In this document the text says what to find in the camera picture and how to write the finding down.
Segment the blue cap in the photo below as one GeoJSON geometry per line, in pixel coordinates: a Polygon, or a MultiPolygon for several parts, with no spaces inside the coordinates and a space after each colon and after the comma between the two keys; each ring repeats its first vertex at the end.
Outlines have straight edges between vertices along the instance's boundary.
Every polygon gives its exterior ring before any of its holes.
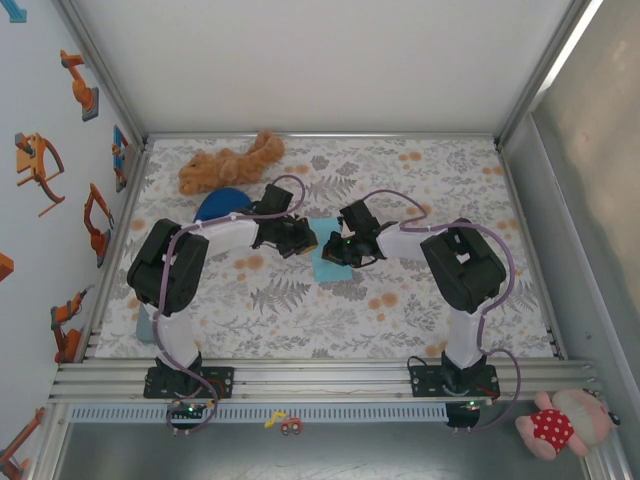
{"type": "Polygon", "coordinates": [[[194,221],[208,221],[224,217],[231,212],[248,207],[251,199],[244,192],[224,187],[209,193],[198,207],[194,221]]]}

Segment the aluminium frame rail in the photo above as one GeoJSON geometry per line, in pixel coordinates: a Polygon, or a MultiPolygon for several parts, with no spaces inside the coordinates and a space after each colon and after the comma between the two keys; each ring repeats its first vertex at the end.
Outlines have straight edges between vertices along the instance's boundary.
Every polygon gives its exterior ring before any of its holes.
{"type": "MultiPolygon", "coordinates": [[[[231,366],[235,403],[400,402],[412,399],[404,360],[306,361],[274,359],[206,360],[231,366]]],[[[138,402],[151,359],[90,358],[59,367],[48,400],[53,403],[138,402]]],[[[539,391],[588,388],[603,394],[595,366],[587,361],[525,358],[519,361],[522,400],[539,391]]]]}
{"type": "Polygon", "coordinates": [[[553,356],[558,360],[566,360],[564,344],[561,335],[558,333],[558,324],[554,313],[553,305],[549,297],[547,286],[540,268],[538,256],[530,235],[527,219],[522,208],[519,194],[514,182],[511,169],[503,152],[503,147],[495,142],[495,149],[499,157],[500,166],[504,170],[505,184],[515,212],[518,223],[519,235],[526,254],[527,265],[533,282],[534,291],[539,305],[541,322],[545,327],[548,343],[553,356]]]}
{"type": "Polygon", "coordinates": [[[142,181],[145,176],[145,169],[149,160],[150,151],[153,141],[148,137],[138,153],[135,165],[132,170],[132,177],[127,187],[127,193],[119,220],[116,224],[115,234],[112,237],[109,250],[107,252],[103,273],[100,276],[97,293],[91,315],[86,320],[82,335],[79,341],[75,363],[82,363],[87,357],[93,357],[94,353],[87,354],[89,346],[93,344],[91,337],[94,333],[100,335],[99,330],[102,326],[105,314],[108,310],[111,291],[116,284],[118,269],[124,250],[124,245],[128,237],[130,222],[135,210],[135,205],[142,187],[142,181]]]}
{"type": "Polygon", "coordinates": [[[107,61],[106,48],[98,41],[94,28],[82,12],[78,0],[51,0],[51,2],[83,58],[89,61],[89,68],[106,91],[120,120],[128,129],[129,139],[139,150],[143,150],[148,134],[126,97],[123,84],[118,81],[115,70],[107,61]]]}
{"type": "Polygon", "coordinates": [[[536,109],[584,35],[604,0],[570,0],[548,45],[526,82],[499,134],[498,148],[513,136],[523,118],[536,109]]]}
{"type": "MultiPolygon", "coordinates": [[[[495,140],[491,133],[483,132],[304,132],[281,131],[275,132],[282,138],[365,138],[365,139],[411,139],[411,140],[436,140],[436,139],[489,139],[495,140]]],[[[256,132],[152,132],[146,136],[147,141],[172,140],[172,139],[236,139],[254,138],[256,132]]]]}

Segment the blue and orange wall sticker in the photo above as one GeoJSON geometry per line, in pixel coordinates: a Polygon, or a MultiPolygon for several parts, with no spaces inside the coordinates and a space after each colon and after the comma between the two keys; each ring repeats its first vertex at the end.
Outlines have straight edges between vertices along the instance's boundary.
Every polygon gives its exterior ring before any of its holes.
{"type": "Polygon", "coordinates": [[[120,193],[124,190],[128,183],[127,174],[125,173],[126,152],[129,146],[129,142],[120,130],[115,125],[113,127],[113,141],[111,146],[113,171],[116,177],[115,188],[116,192],[120,193]]]}

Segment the pink doll red dotted dress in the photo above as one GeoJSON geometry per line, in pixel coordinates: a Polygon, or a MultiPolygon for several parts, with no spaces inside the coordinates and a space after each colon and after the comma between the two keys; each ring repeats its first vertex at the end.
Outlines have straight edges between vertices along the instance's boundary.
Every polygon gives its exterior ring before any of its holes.
{"type": "Polygon", "coordinates": [[[516,419],[516,429],[528,450],[551,461],[568,448],[586,457],[605,442],[621,421],[589,389],[565,389],[553,395],[538,392],[537,411],[516,419]]]}

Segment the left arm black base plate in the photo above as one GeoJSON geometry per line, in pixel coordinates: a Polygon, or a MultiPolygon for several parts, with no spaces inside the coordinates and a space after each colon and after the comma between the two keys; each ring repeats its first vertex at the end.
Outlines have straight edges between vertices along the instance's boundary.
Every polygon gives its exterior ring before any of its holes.
{"type": "MultiPolygon", "coordinates": [[[[198,375],[209,383],[219,399],[232,397],[234,384],[232,367],[202,367],[198,375]]],[[[147,371],[143,397],[146,399],[210,399],[212,394],[199,380],[161,364],[147,371]]]]}

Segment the brown teddy bear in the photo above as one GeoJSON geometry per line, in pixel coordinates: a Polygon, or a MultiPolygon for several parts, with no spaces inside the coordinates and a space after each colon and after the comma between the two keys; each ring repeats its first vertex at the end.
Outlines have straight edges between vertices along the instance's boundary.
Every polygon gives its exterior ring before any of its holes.
{"type": "Polygon", "coordinates": [[[178,174],[178,190],[194,196],[238,185],[255,184],[264,171],[285,155],[283,140],[268,130],[261,131],[244,154],[224,148],[216,153],[198,152],[178,174]]]}

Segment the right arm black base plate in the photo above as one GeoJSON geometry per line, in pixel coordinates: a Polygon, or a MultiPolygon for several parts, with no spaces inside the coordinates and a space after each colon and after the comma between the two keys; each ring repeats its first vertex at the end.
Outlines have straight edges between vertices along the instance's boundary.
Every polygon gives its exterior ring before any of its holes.
{"type": "Polygon", "coordinates": [[[447,370],[441,365],[414,365],[408,371],[414,398],[498,398],[501,395],[496,369],[492,365],[483,366],[477,376],[457,386],[447,382],[447,370]]]}

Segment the orange gripper wall sticker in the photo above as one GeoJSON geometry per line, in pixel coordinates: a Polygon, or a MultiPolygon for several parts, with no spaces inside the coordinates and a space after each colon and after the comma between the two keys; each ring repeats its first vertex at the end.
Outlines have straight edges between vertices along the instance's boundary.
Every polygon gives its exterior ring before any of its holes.
{"type": "Polygon", "coordinates": [[[21,187],[26,183],[34,182],[41,189],[50,201],[50,205],[38,214],[38,217],[42,217],[65,200],[65,196],[56,195],[49,185],[51,180],[65,172],[64,163],[54,145],[37,132],[31,135],[19,132],[14,140],[17,149],[16,172],[27,173],[26,177],[16,183],[16,186],[21,187]],[[48,174],[46,170],[47,154],[53,158],[56,165],[56,171],[52,174],[48,174]]]}

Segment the light blue paper sheet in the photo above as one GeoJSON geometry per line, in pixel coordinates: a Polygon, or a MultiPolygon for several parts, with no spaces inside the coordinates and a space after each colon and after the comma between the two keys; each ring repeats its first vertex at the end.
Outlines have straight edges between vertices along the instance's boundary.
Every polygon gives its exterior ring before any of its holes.
{"type": "Polygon", "coordinates": [[[350,267],[339,266],[322,258],[322,251],[332,232],[341,227],[336,217],[312,218],[309,225],[316,235],[318,246],[312,252],[312,269],[317,283],[348,281],[353,278],[350,267]]]}

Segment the floral tablecloth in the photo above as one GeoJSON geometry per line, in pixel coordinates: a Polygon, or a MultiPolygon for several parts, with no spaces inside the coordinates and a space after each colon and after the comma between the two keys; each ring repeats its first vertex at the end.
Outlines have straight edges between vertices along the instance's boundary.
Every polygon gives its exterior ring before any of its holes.
{"type": "MultiPolygon", "coordinates": [[[[97,356],[156,355],[136,334],[141,310],[126,282],[131,262],[157,220],[195,217],[202,200],[179,192],[179,170],[198,152],[242,152],[249,144],[245,138],[153,143],[97,356]]],[[[285,157],[264,178],[303,196],[299,211],[306,217],[329,218],[364,199],[382,222],[427,212],[433,224],[464,217],[499,235],[494,251],[514,266],[516,282],[487,316],[483,345],[519,357],[553,355],[493,141],[289,138],[285,145],[285,157]]],[[[270,247],[210,257],[190,308],[196,344],[207,358],[403,359],[444,350],[451,311],[424,263],[384,261],[352,276],[317,283],[312,256],[282,259],[270,247]]]]}

